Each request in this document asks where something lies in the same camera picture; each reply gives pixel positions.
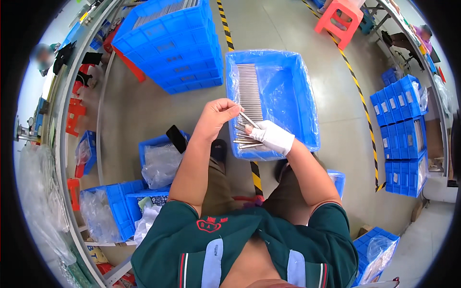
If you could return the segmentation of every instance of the stacked blue crates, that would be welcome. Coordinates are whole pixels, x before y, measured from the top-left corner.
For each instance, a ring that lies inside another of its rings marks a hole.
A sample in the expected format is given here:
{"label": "stacked blue crates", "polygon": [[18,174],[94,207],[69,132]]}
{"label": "stacked blue crates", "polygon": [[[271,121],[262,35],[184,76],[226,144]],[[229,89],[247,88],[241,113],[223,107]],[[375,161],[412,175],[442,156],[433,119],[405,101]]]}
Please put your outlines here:
{"label": "stacked blue crates", "polygon": [[369,261],[367,257],[368,253],[368,246],[370,245],[370,241],[374,237],[385,237],[389,239],[391,243],[389,246],[383,246],[384,253],[387,251],[390,254],[394,254],[395,249],[398,245],[400,240],[399,236],[396,236],[392,233],[389,233],[380,227],[375,227],[372,230],[368,231],[364,235],[360,236],[359,238],[354,240],[354,246],[357,249],[357,253],[359,255],[359,269],[357,271],[357,278],[355,279],[352,287],[356,287],[359,285],[363,285],[369,283],[371,280],[375,279],[376,277],[380,277],[381,273],[383,273],[382,267],[379,269],[378,266],[375,265],[375,261]]}
{"label": "stacked blue crates", "polygon": [[[165,14],[166,7],[176,8]],[[152,20],[140,24],[144,17]],[[130,12],[112,44],[169,94],[223,84],[209,0],[149,0]]]}
{"label": "stacked blue crates", "polygon": [[386,191],[418,197],[428,177],[426,123],[407,75],[371,95],[383,138]]}

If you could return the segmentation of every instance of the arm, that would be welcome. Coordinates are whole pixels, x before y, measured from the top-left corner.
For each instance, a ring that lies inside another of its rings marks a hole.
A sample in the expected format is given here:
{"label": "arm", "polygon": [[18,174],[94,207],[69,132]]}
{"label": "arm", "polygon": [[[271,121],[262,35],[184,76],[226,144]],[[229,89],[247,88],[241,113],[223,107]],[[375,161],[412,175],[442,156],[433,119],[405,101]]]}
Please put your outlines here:
{"label": "arm", "polygon": [[259,149],[274,150],[286,156],[298,179],[302,196],[309,206],[315,208],[325,201],[341,204],[333,181],[304,144],[269,120],[256,124],[260,129],[247,125],[247,134],[264,143]]}
{"label": "arm", "polygon": [[208,187],[211,143],[218,137],[223,124],[238,116],[240,110],[241,106],[226,98],[205,105],[171,184],[168,201],[185,202],[192,206],[200,217]]}
{"label": "arm", "polygon": [[309,150],[297,139],[286,155],[299,182],[301,193],[309,206],[316,207],[326,201],[341,205],[335,184]]}

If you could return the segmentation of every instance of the grey floor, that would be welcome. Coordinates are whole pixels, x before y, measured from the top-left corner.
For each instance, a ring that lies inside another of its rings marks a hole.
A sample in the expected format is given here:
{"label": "grey floor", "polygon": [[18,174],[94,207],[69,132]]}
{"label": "grey floor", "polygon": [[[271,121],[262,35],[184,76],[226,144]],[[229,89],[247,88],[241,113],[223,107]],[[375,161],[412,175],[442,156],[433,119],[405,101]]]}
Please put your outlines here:
{"label": "grey floor", "polygon": [[[384,189],[375,192],[373,150],[363,104],[335,43],[325,31],[314,32],[317,18],[301,0],[222,2],[235,49],[290,50],[304,59],[318,110],[321,137],[318,156],[329,169],[346,174],[343,206],[349,217],[351,236],[355,238],[363,224],[402,233],[409,224],[416,199],[390,194]],[[227,45],[218,5],[210,1],[210,6],[224,55]],[[360,31],[344,53],[370,111],[381,184],[385,180],[383,145],[369,95],[383,88],[380,75],[388,69],[387,59]],[[139,83],[116,57],[109,73],[101,131],[98,131],[101,185],[141,179],[138,143],[165,134],[173,124],[191,134],[205,103],[222,97],[226,97],[224,85],[170,96],[150,79]],[[229,141],[227,126],[219,136]],[[233,192],[254,194],[249,162],[232,157],[230,150],[228,155],[227,178]],[[259,162],[265,197],[277,185],[272,176],[274,165],[275,162]]]}

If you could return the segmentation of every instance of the clear plastic bag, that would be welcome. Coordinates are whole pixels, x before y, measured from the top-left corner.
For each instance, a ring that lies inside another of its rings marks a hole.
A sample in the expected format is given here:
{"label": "clear plastic bag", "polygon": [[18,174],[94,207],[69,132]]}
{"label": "clear plastic bag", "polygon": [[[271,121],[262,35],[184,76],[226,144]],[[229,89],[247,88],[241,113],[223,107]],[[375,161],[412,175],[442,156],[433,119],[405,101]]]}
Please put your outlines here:
{"label": "clear plastic bag", "polygon": [[440,94],[440,98],[442,98],[442,107],[443,110],[447,115],[451,115],[456,112],[456,106],[454,105],[454,97],[451,92],[445,87],[442,79],[439,75],[434,75],[434,82]]}
{"label": "clear plastic bag", "polygon": [[158,189],[173,182],[183,155],[168,144],[160,147],[145,146],[144,157],[146,164],[141,174],[150,189]]}
{"label": "clear plastic bag", "polygon": [[90,237],[94,241],[102,243],[123,242],[105,190],[98,189],[94,193],[82,191],[80,193],[80,212],[88,227]]}
{"label": "clear plastic bag", "polygon": [[83,140],[78,144],[75,149],[75,165],[79,166],[85,164],[91,157],[91,147],[89,146],[88,139]]}
{"label": "clear plastic bag", "polygon": [[25,146],[20,153],[17,177],[21,207],[34,242],[46,255],[50,269],[59,270],[72,287],[79,287],[68,267],[77,259],[65,241],[69,226],[50,148]]}
{"label": "clear plastic bag", "polygon": [[[237,65],[254,64],[263,120],[270,120],[294,134],[311,152],[320,149],[317,108],[300,54],[269,49],[233,51],[226,54],[225,62],[227,98],[238,104],[243,102],[246,94],[240,92],[240,86],[246,82],[240,80]],[[241,133],[235,128],[237,122],[242,122],[241,116],[229,121],[231,141],[237,138],[236,133]],[[231,144],[234,156],[239,159],[272,161],[284,158],[275,151],[240,149],[240,145]]]}
{"label": "clear plastic bag", "polygon": [[424,112],[427,108],[427,89],[425,86],[421,86],[418,82],[413,81],[411,82],[413,86],[414,93],[416,94],[416,99],[418,100],[418,104],[420,105],[420,111]]}
{"label": "clear plastic bag", "polygon": [[397,248],[397,240],[392,241],[387,237],[378,235],[373,237],[368,244],[366,258],[370,264],[363,273],[360,285],[368,284],[374,277],[383,271],[390,263],[390,259]]}

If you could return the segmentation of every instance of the stainless steel pin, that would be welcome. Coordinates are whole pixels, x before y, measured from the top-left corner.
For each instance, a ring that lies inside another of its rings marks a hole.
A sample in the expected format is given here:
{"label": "stainless steel pin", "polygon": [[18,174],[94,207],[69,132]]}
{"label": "stainless steel pin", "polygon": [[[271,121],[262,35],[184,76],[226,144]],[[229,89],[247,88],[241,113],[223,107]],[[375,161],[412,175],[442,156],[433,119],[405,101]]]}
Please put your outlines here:
{"label": "stainless steel pin", "polygon": [[247,149],[247,148],[253,148],[253,147],[258,147],[264,145],[263,143],[261,144],[247,144],[247,145],[240,145],[238,148],[239,149]]}

